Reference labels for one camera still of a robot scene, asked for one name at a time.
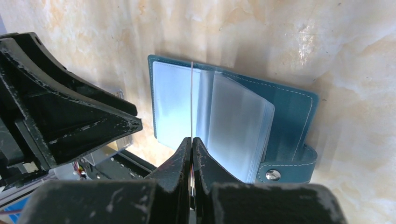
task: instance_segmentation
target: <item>black plastic bracket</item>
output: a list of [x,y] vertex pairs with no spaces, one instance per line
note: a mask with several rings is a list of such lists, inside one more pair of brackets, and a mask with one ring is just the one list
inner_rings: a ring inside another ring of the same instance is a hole
[[[190,172],[194,170],[192,180]],[[189,219],[191,184],[196,218]],[[336,198],[315,184],[245,184],[225,171],[200,138],[143,180],[49,182],[19,223],[346,223]]]
[[142,129],[136,106],[69,72],[35,33],[0,36],[1,186]]

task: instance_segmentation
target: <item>table surface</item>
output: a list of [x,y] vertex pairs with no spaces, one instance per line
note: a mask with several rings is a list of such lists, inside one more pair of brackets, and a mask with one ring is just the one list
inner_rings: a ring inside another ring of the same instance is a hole
[[312,182],[351,223],[396,222],[396,3],[325,0],[1,1],[8,32],[34,31],[68,70],[122,89],[143,131],[129,148],[158,166],[147,56],[210,63],[319,94]]

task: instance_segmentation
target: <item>teal card holder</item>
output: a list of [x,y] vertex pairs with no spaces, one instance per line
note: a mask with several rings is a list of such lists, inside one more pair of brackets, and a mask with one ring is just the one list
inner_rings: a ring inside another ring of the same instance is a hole
[[[154,135],[158,139],[155,113],[158,102],[154,98],[154,89],[156,88],[153,79],[154,63],[165,63],[190,69],[191,62],[156,55],[148,56]],[[194,63],[193,68],[194,70],[221,74],[266,99],[274,106],[275,112],[272,124],[270,124],[269,139],[258,165],[255,179],[257,182],[308,183],[310,181],[317,153],[305,143],[305,139],[319,103],[315,93],[247,77],[208,64]],[[278,178],[271,177],[274,171],[278,174]]]

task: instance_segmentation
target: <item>beige marble countertop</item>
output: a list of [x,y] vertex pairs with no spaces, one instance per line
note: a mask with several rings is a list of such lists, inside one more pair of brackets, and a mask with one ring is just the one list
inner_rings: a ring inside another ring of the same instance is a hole
[[350,223],[396,223],[396,2],[325,0],[1,1],[8,32],[36,32],[68,70],[121,88],[144,130],[129,150],[160,165],[147,56],[230,68],[318,93],[313,183]]

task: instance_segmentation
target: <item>marble surface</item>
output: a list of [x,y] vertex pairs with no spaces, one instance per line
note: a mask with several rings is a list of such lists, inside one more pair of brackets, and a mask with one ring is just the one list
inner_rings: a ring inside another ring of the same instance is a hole
[[36,32],[70,71],[121,88],[144,130],[129,150],[155,165],[147,55],[223,66],[315,91],[312,182],[350,223],[396,223],[396,2],[355,0],[0,1],[8,32]]

